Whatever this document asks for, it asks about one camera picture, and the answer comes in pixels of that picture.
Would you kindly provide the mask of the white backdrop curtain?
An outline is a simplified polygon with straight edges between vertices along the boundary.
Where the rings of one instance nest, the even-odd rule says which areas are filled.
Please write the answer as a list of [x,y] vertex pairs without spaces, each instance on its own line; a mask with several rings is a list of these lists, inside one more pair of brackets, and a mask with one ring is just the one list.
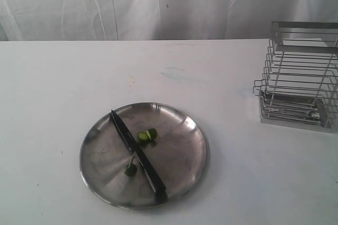
[[1,0],[1,40],[261,39],[273,21],[336,22],[337,0]]

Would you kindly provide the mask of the green vegetable piece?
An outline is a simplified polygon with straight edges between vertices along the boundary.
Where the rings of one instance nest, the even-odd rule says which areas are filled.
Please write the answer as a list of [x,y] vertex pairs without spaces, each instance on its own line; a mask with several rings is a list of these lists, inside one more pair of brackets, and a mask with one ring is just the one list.
[[149,142],[149,136],[145,132],[138,132],[137,142],[139,146],[146,146]]

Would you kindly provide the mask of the dark green object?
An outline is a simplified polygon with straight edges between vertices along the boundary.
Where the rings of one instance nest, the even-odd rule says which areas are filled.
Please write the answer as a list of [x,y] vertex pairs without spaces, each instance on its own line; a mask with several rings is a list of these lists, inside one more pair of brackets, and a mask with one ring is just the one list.
[[127,177],[133,177],[137,173],[137,165],[134,163],[134,157],[130,160],[130,162],[124,168],[124,174]]

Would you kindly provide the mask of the black handled paring knife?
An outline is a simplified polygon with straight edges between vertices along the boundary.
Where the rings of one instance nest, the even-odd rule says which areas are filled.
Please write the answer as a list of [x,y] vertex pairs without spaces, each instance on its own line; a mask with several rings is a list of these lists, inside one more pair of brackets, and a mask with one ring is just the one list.
[[123,120],[116,114],[114,110],[110,112],[110,118],[115,128],[120,136],[120,138],[124,141],[127,148],[137,156],[141,168],[144,171],[145,177],[150,184],[150,187],[155,195],[155,199],[157,202],[162,202],[167,200],[166,186],[163,183],[162,179],[150,163],[149,159],[136,142],[131,132],[123,122]]

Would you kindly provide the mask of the round stainless steel plate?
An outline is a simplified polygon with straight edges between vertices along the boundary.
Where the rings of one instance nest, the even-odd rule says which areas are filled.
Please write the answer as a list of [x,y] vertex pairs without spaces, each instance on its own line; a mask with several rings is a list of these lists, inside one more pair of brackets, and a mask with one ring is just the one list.
[[[140,102],[116,109],[134,138],[149,128],[157,138],[143,152],[166,186],[167,200],[157,202],[140,162],[120,138],[110,114],[88,131],[80,149],[80,172],[86,186],[104,202],[131,210],[150,209],[181,198],[201,178],[209,155],[209,144],[186,113],[159,103]],[[134,157],[137,173],[124,174]]]

